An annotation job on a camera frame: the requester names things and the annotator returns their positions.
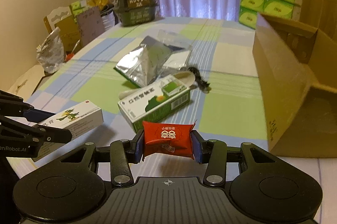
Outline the brown cardboard box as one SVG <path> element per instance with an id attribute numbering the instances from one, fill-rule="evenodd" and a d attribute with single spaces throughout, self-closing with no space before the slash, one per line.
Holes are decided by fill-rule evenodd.
<path id="1" fill-rule="evenodd" d="M 269 151 L 336 157 L 336 42 L 308 24 L 259 14 L 253 57 Z"/>

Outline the white green medicine box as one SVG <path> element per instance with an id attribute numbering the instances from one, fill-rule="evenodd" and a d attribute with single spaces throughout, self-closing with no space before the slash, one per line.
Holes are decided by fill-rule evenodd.
<path id="1" fill-rule="evenodd" d="M 143 121 L 157 123 L 190 101 L 190 87 L 168 75 L 154 83 L 138 88 L 118 101 L 122 116 L 134 132 L 143 129 Z"/>

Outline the white parrot ointment box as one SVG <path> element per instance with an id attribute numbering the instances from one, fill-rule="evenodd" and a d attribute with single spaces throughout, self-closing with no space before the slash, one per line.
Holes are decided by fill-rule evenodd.
<path id="1" fill-rule="evenodd" d="M 38 125 L 67 129 L 71 132 L 71 141 L 103 124 L 103 114 L 100 107 L 89 100 L 66 108 L 65 110 L 42 121 Z M 65 144 L 55 141 L 45 141 L 33 162 L 49 162 L 59 157 Z"/>

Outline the dark green food container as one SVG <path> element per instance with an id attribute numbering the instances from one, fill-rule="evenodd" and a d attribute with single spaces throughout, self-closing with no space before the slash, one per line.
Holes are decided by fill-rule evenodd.
<path id="1" fill-rule="evenodd" d="M 155 19 L 156 0 L 115 0 L 114 12 L 123 27 L 151 22 Z"/>

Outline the brown cardboard boxes pile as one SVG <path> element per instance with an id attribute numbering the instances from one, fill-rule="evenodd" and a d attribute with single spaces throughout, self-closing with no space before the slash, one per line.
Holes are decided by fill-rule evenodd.
<path id="1" fill-rule="evenodd" d="M 114 5 L 108 0 L 78 0 L 43 18 L 47 31 L 59 28 L 64 51 L 76 53 L 115 25 Z"/>

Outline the crumpled silver plastic bag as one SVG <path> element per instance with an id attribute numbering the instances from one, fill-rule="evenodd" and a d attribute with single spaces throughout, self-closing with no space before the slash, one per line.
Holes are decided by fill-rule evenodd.
<path id="1" fill-rule="evenodd" d="M 59 27 L 56 27 L 44 42 L 37 47 L 36 57 L 46 73 L 52 74 L 59 70 L 60 65 L 65 60 Z"/>

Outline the red candy packet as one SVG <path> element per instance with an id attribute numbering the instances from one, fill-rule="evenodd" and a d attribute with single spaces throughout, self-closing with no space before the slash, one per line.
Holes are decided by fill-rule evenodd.
<path id="1" fill-rule="evenodd" d="M 143 159 L 154 153 L 193 159 L 191 131 L 195 124 L 163 124 L 143 121 Z"/>

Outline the silver foil bag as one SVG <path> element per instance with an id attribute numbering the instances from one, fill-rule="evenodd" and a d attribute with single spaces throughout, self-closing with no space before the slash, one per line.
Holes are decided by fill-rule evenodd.
<path id="1" fill-rule="evenodd" d="M 138 47 L 118 61 L 114 70 L 138 87 L 187 68 L 192 41 L 181 34 L 159 30 L 156 38 L 146 36 Z"/>

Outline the checkered tablecloth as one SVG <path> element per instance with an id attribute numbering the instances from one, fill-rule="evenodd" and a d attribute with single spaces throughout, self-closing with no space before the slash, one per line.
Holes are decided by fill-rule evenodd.
<path id="1" fill-rule="evenodd" d="M 23 223 L 335 223 L 336 41 L 167 18 L 116 26 L 31 99 L 96 129 L 12 160 Z"/>

